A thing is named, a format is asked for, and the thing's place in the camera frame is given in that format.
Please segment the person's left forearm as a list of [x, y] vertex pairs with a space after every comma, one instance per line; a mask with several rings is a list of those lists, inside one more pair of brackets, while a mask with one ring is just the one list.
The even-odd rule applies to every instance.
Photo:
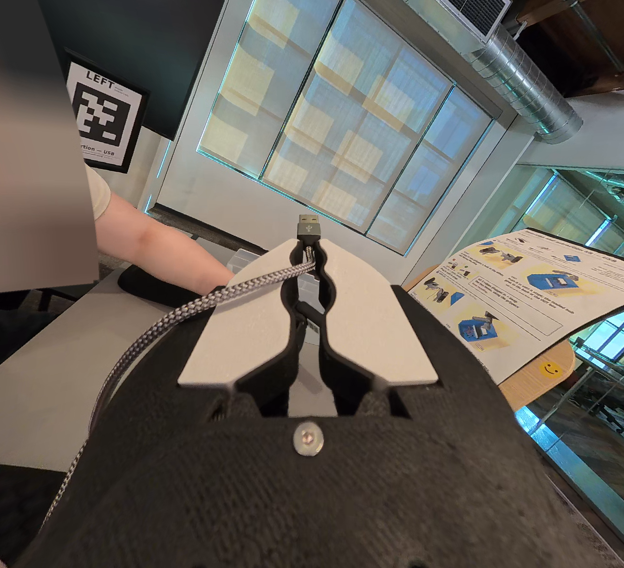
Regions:
[[111, 194], [95, 229], [101, 253], [202, 296], [227, 285], [233, 277], [190, 237], [138, 211], [116, 194]]

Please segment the silver air duct over window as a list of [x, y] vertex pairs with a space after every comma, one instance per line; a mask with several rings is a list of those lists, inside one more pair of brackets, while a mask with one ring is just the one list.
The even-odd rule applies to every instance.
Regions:
[[569, 140], [582, 119], [501, 22], [483, 44], [436, 0], [402, 0], [551, 145]]

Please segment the clear plastic bin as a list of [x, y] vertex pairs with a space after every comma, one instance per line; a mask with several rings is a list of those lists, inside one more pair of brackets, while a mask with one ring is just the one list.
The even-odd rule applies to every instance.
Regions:
[[[260, 258], [259, 255], [253, 254], [244, 249], [239, 249], [227, 263], [227, 268], [235, 275], [236, 279], [231, 282], [238, 283], [258, 276], [258, 274], [249, 274], [245, 277], [239, 275], [241, 271], [247, 268], [250, 263]], [[298, 297], [300, 301], [306, 302], [315, 308], [321, 314], [324, 313], [324, 307], [319, 301], [319, 281], [311, 273], [302, 274], [298, 277]]]

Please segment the black wall screen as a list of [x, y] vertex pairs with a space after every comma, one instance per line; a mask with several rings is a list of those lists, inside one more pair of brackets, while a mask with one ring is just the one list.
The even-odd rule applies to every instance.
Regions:
[[174, 139], [225, 0], [38, 0], [66, 50], [149, 91], [145, 128]]

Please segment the instruction sheet on wooden stand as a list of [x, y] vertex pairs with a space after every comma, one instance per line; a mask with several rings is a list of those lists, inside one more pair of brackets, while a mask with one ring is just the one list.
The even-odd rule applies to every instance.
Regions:
[[[517, 411], [575, 368], [562, 318], [547, 315], [478, 268], [462, 268], [453, 258], [402, 288], [421, 305], [409, 308], [408, 317], [444, 387], [482, 388], [489, 379]], [[565, 378], [542, 376], [539, 365], [546, 360], [561, 366]]]

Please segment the framed black-white tag sign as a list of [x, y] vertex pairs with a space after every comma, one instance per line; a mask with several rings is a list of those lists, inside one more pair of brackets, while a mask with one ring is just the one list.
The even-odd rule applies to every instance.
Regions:
[[85, 163], [127, 174], [150, 92], [64, 48], [66, 87]]

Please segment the person's cream shirt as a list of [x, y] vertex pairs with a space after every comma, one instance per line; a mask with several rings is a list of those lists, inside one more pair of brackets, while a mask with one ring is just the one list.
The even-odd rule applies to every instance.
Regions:
[[88, 165], [85, 165], [85, 169], [89, 183], [94, 221], [97, 221], [108, 208], [112, 192], [105, 179], [95, 169]]

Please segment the printed instruction sheet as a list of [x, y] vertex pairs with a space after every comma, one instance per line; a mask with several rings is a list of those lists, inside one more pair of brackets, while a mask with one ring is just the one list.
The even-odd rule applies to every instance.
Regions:
[[623, 308], [623, 257], [527, 228], [451, 254], [409, 294], [499, 385]]

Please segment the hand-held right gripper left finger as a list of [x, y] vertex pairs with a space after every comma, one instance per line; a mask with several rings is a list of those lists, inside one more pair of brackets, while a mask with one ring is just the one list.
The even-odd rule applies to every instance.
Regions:
[[248, 393], [274, 400], [298, 372], [298, 279], [270, 284], [217, 306], [178, 385]]

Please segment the large window with blinds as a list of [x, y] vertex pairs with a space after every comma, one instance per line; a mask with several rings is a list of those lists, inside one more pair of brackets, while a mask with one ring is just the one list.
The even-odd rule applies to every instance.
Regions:
[[197, 152], [405, 254], [491, 121], [360, 0], [253, 0]]

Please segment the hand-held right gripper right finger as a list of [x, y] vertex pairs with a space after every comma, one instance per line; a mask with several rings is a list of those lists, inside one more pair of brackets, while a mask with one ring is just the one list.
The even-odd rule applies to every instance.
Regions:
[[334, 396], [361, 400], [372, 391], [439, 380], [382, 274], [328, 239], [316, 244], [316, 264], [324, 309], [319, 370]]

